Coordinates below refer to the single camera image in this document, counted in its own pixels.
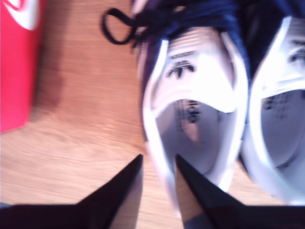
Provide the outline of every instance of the wood grain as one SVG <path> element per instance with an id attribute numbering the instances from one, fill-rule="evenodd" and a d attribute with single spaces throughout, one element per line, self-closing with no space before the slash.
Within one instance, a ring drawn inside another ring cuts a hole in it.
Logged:
<path id="1" fill-rule="evenodd" d="M 100 33 L 120 0 L 49 1 L 35 103 L 26 128 L 1 136 L 1 201 L 73 203 L 144 154 L 144 188 L 137 228 L 182 228 L 144 149 L 139 84 L 131 46 Z M 112 31 L 127 29 L 110 20 Z M 236 165 L 230 193 L 248 204 L 278 203 Z"/>

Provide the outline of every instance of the shoe tongue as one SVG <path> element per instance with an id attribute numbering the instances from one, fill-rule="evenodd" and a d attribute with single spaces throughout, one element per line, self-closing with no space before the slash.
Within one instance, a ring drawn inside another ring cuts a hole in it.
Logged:
<path id="1" fill-rule="evenodd" d="M 305 90 L 305 19 L 287 17 L 282 23 L 283 28 L 285 21 L 290 22 L 289 29 L 277 53 L 269 57 L 258 71 L 264 79 L 262 99 Z"/>
<path id="2" fill-rule="evenodd" d="M 233 112 L 233 81 L 233 67 L 219 33 L 193 28 L 170 42 L 153 109 L 159 115 L 169 104 L 187 99 Z"/>

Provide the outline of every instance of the adidas trefoil logo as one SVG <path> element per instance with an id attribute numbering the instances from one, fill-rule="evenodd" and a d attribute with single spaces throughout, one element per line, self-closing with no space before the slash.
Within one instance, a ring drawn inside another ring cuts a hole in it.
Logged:
<path id="1" fill-rule="evenodd" d="M 176 73 L 177 79 L 180 79 L 184 69 L 187 69 L 190 72 L 195 71 L 194 66 L 188 61 L 179 61 L 175 63 L 175 66 L 170 70 L 167 77 L 170 77 L 172 73 Z"/>
<path id="2" fill-rule="evenodd" d="M 305 70 L 305 41 L 293 40 L 292 43 L 297 46 L 301 46 L 301 49 L 293 53 L 289 57 L 289 62 L 298 62 L 299 66 Z"/>

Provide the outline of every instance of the white logo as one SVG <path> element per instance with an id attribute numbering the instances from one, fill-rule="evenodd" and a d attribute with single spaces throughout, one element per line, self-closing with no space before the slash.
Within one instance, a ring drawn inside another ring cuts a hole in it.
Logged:
<path id="1" fill-rule="evenodd" d="M 27 30 L 35 30 L 39 23 L 39 0 L 25 0 L 21 10 L 15 10 L 8 4 L 5 4 L 13 19 L 23 28 Z"/>

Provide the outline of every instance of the shoe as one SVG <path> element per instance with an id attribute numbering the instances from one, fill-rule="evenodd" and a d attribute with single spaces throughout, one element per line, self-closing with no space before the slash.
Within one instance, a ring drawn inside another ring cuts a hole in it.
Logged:
<path id="1" fill-rule="evenodd" d="M 265 191 L 304 205 L 305 1 L 262 0 L 251 12 L 253 82 L 242 158 Z"/>
<path id="2" fill-rule="evenodd" d="M 177 214 L 177 154 L 222 190 L 231 183 L 248 103 L 238 10 L 235 0 L 136 0 L 131 18 L 114 8 L 102 17 L 109 41 L 135 40 L 145 146 Z M 125 40 L 109 32 L 109 15 L 131 26 Z"/>

